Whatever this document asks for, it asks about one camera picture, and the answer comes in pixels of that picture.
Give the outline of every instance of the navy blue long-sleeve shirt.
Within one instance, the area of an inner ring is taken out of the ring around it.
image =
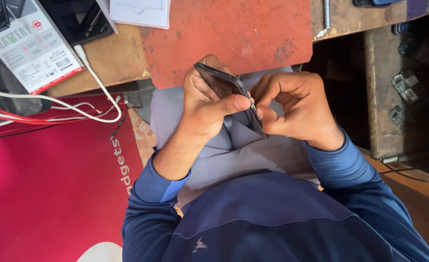
[[[188,179],[148,161],[122,227],[123,261],[417,261],[429,247],[409,213],[346,136],[337,151],[303,143],[324,190],[280,172],[224,182],[173,208]]]

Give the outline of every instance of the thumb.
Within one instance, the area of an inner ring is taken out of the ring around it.
[[[250,100],[242,95],[233,94],[226,98],[220,99],[211,104],[210,114],[214,114],[221,118],[231,115],[250,107]]]
[[[283,116],[277,116],[274,110],[259,106],[256,108],[256,114],[261,120],[263,132],[270,135],[285,135],[287,131],[286,119]]]

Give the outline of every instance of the desk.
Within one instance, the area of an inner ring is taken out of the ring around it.
[[[314,41],[406,21],[407,3],[387,8],[356,8],[351,0],[330,1],[331,28],[323,30],[322,0],[311,0],[311,33]],[[96,74],[105,86],[150,77],[137,26],[118,24],[119,34],[95,40],[83,46]],[[47,90],[51,97],[63,97],[99,88],[88,71],[82,72]]]

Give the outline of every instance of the shirt logo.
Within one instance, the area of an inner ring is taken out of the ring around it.
[[[201,241],[201,237],[197,241],[197,246],[195,247],[194,251],[192,251],[192,253],[197,252],[198,248],[208,248],[207,245],[204,245],[203,242]]]

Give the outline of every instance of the product box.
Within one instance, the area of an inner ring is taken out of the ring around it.
[[[0,0],[0,58],[32,95],[85,69],[37,0]]]

